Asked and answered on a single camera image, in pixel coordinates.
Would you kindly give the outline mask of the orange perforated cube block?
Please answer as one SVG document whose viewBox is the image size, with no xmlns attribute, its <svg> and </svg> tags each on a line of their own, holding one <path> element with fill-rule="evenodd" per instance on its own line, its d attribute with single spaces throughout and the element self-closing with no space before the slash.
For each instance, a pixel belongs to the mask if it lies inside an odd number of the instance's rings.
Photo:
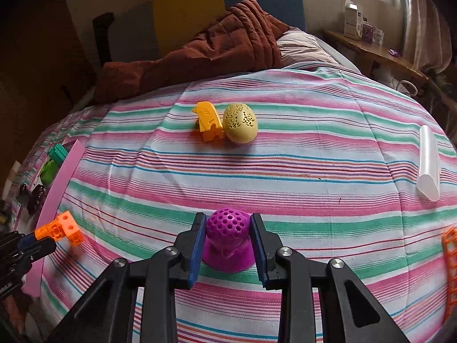
<svg viewBox="0 0 457 343">
<path fill-rule="evenodd" d="M 37 240 L 50 237 L 56 242 L 66 238 L 72 246 L 79 246 L 84 241 L 84 236 L 69 211 L 59 214 L 52 222 L 37 228 L 34 235 Z"/>
</svg>

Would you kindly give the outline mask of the dark brown fluted part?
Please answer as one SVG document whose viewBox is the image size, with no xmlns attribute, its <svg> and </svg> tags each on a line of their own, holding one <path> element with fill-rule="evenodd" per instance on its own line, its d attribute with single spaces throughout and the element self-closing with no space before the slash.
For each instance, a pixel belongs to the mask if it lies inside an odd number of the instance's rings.
<svg viewBox="0 0 457 343">
<path fill-rule="evenodd" d="M 35 188 L 30 191 L 25 184 L 21 184 L 16 200 L 26 208 L 30 216 L 34 216 L 42 207 L 45 193 L 46 189 L 44 185 L 37 184 Z"/>
</svg>

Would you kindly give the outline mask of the light green round part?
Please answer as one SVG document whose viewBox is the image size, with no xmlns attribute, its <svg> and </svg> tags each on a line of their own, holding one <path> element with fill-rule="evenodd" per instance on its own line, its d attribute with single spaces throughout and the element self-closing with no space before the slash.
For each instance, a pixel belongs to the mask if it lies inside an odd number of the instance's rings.
<svg viewBox="0 0 457 343">
<path fill-rule="evenodd" d="M 55 162 L 53 159 L 48 159 L 39 173 L 39 179 L 41 181 L 41 184 L 45 187 L 50 186 L 55 176 L 57 175 L 59 169 L 60 165 L 57 162 Z"/>
</svg>

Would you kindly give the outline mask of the dark green plastic tube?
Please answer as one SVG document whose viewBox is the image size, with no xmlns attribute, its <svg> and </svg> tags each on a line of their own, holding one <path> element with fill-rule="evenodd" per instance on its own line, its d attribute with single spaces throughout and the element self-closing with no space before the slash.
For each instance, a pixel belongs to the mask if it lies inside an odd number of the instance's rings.
<svg viewBox="0 0 457 343">
<path fill-rule="evenodd" d="M 62 144 L 58 143 L 49 149 L 48 156 L 58 166 L 62 166 L 68 156 L 68 151 Z"/>
</svg>

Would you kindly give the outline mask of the purple perforated ball stand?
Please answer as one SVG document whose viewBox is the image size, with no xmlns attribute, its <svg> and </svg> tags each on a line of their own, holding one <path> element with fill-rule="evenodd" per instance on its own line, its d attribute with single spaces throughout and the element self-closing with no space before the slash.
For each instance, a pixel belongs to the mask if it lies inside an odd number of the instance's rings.
<svg viewBox="0 0 457 343">
<path fill-rule="evenodd" d="M 220 208 L 206 221 L 202 261 L 222 273 L 239 273 L 255 263 L 249 235 L 250 215 L 235 208 Z"/>
</svg>

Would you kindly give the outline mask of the pink white shallow tray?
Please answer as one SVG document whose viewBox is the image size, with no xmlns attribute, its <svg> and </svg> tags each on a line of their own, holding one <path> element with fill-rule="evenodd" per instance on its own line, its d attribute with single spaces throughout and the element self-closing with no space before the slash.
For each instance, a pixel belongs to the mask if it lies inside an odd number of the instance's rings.
<svg viewBox="0 0 457 343">
<path fill-rule="evenodd" d="M 56 177 L 48 190 L 47 198 L 39 214 L 37 226 L 49 224 L 57 216 L 57 209 L 63 198 L 63 194 L 74 174 L 82 156 L 85 153 L 84 145 L 75 140 L 71 143 L 71 149 Z M 23 292 L 31 297 L 38 298 L 41 294 L 41 279 L 43 274 L 44 258 L 38 259 L 33 263 L 31 270 L 26 274 Z"/>
</svg>

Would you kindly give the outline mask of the orange grid rack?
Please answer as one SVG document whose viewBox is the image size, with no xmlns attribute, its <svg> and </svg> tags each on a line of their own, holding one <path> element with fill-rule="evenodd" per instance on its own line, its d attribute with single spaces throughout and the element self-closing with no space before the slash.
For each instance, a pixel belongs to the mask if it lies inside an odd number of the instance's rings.
<svg viewBox="0 0 457 343">
<path fill-rule="evenodd" d="M 447 275 L 447 295 L 445 319 L 449 319 L 452 310 L 456 307 L 457 293 L 457 231 L 456 227 L 449 227 L 442 235 L 442 248 Z"/>
</svg>

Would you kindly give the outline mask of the white translucent tube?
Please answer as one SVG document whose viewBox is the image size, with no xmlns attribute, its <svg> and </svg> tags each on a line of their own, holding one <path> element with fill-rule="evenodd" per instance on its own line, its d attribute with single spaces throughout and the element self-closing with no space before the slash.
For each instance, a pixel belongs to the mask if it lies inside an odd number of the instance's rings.
<svg viewBox="0 0 457 343">
<path fill-rule="evenodd" d="M 434 133 L 427 125 L 423 125 L 419 132 L 419 167 L 416 186 L 430 201 L 436 202 L 440 199 L 441 174 L 438 144 Z"/>
</svg>

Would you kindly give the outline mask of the yellow lattice egg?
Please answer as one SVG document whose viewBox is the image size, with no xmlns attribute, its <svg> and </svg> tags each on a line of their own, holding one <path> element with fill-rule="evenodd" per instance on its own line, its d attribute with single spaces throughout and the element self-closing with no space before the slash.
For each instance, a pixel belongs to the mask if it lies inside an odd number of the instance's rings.
<svg viewBox="0 0 457 343">
<path fill-rule="evenodd" d="M 248 145 L 257 136 L 258 122 L 244 103 L 231 103 L 224 111 L 222 125 L 227 138 L 238 145 Z"/>
</svg>

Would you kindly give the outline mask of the pale pink pillow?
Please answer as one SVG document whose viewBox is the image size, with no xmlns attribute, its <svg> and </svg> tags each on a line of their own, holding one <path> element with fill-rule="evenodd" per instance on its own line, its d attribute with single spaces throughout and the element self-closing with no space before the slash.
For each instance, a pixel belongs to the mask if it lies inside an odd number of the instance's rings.
<svg viewBox="0 0 457 343">
<path fill-rule="evenodd" d="M 286 31 L 276 44 L 284 66 L 301 62 L 340 64 L 349 70 L 360 73 L 357 66 L 336 49 L 319 39 L 294 27 Z"/>
</svg>

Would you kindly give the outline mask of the rust brown quilt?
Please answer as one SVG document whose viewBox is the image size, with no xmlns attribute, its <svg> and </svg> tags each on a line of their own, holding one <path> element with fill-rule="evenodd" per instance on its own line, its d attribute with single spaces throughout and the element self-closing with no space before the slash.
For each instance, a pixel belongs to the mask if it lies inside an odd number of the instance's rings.
<svg viewBox="0 0 457 343">
<path fill-rule="evenodd" d="M 257 0 L 242 0 L 163 58 L 105 63 L 95 87 L 94 101 L 106 105 L 171 85 L 281 68 L 283 61 L 277 40 L 289 28 L 264 11 Z"/>
</svg>

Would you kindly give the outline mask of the purple box on desk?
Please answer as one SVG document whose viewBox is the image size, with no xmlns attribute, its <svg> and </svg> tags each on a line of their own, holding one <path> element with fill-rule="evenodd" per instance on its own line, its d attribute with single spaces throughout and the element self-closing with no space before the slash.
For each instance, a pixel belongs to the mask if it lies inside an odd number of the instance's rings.
<svg viewBox="0 0 457 343">
<path fill-rule="evenodd" d="M 367 43 L 372 43 L 373 41 L 373 34 L 374 34 L 375 27 L 370 23 L 364 22 L 362 24 L 362 41 Z"/>
</svg>

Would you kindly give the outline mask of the white box on desk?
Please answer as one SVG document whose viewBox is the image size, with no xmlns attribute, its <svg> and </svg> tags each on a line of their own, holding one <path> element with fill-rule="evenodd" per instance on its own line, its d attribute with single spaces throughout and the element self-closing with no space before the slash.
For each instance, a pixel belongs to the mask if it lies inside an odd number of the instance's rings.
<svg viewBox="0 0 457 343">
<path fill-rule="evenodd" d="M 362 39 L 362 7 L 351 0 L 345 1 L 344 35 L 350 39 Z"/>
</svg>

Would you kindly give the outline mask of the pink patterned curtain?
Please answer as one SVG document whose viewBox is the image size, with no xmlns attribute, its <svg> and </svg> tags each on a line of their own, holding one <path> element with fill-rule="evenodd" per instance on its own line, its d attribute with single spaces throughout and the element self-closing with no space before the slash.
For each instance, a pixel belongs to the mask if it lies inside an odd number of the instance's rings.
<svg viewBox="0 0 457 343">
<path fill-rule="evenodd" d="M 451 31 L 432 0 L 406 0 L 403 57 L 423 73 L 443 72 L 452 60 Z"/>
</svg>

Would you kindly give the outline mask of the grey yellow blue headboard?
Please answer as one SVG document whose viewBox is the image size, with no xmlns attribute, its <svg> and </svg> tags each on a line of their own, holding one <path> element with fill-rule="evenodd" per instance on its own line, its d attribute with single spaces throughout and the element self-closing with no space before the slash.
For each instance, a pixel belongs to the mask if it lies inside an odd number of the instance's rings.
<svg viewBox="0 0 457 343">
<path fill-rule="evenodd" d="M 107 13 L 106 61 L 155 60 L 184 45 L 242 0 L 152 0 Z M 256 0 L 289 26 L 306 30 L 303 0 Z"/>
</svg>

